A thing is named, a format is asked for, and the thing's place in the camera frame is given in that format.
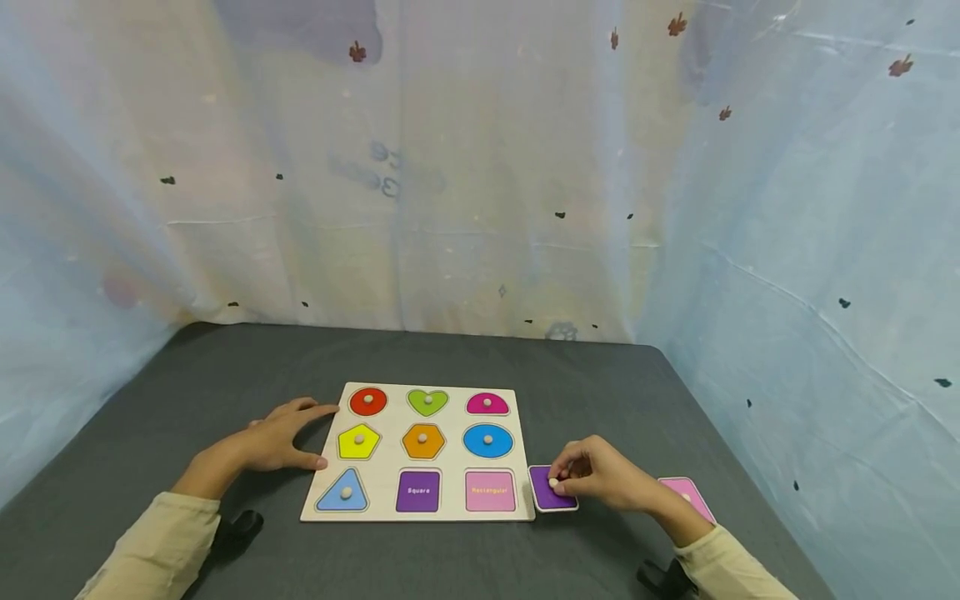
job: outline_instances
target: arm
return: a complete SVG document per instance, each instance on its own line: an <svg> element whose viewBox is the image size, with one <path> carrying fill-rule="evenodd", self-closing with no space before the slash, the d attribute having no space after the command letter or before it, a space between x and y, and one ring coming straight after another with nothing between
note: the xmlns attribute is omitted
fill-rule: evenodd
<svg viewBox="0 0 960 600"><path fill-rule="evenodd" d="M293 438L336 410L298 398L198 454L116 543L76 600L180 600L210 551L220 498L233 480L244 469L326 468L326 459L295 449Z"/></svg>
<svg viewBox="0 0 960 600"><path fill-rule="evenodd" d="M611 508L652 516L672 539L687 577L707 598L796 599L730 532L599 436L567 444L549 476L561 480L557 494L594 496Z"/></svg>

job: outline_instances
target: right hand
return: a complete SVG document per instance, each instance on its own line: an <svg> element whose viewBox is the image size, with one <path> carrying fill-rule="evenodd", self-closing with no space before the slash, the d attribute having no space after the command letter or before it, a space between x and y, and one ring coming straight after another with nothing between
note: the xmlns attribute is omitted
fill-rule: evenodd
<svg viewBox="0 0 960 600"><path fill-rule="evenodd" d="M558 495L592 496L619 511L649 511L665 490L596 435L564 446L548 476L560 480Z"/></svg>

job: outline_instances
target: beige sleeve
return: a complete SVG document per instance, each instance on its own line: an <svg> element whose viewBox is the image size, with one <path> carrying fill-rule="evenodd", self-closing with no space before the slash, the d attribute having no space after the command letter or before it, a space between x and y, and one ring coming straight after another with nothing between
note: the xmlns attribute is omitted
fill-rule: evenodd
<svg viewBox="0 0 960 600"><path fill-rule="evenodd" d="M686 576L700 589L702 598L797 598L719 525L686 548L674 548L674 551Z"/></svg>
<svg viewBox="0 0 960 600"><path fill-rule="evenodd" d="M160 494L75 600L180 600L210 551L219 508L217 500Z"/></svg>

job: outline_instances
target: gray table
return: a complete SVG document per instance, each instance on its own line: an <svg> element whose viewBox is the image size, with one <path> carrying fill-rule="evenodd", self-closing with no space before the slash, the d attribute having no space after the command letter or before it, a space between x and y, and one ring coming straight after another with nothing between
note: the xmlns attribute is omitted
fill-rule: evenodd
<svg viewBox="0 0 960 600"><path fill-rule="evenodd" d="M655 476L693 478L800 597L831 597L655 348L207 324L181 331L0 514L0 595L73 597L196 451L285 399L335 402L347 381L514 389L529 463L600 434ZM305 447L319 451L328 426L308 431ZM645 598L636 567L671 557L652 520L591 501L533 523L300 523L309 483L309 473L244 475L224 514L253 508L266 525L190 595Z"/></svg>

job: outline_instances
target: curtain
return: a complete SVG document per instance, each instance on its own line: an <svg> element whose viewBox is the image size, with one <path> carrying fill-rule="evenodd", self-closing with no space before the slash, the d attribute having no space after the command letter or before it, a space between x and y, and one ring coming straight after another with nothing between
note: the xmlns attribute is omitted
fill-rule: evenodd
<svg viewBox="0 0 960 600"><path fill-rule="evenodd" d="M950 595L957 16L0 3L0 505L192 321L649 343L840 597Z"/></svg>

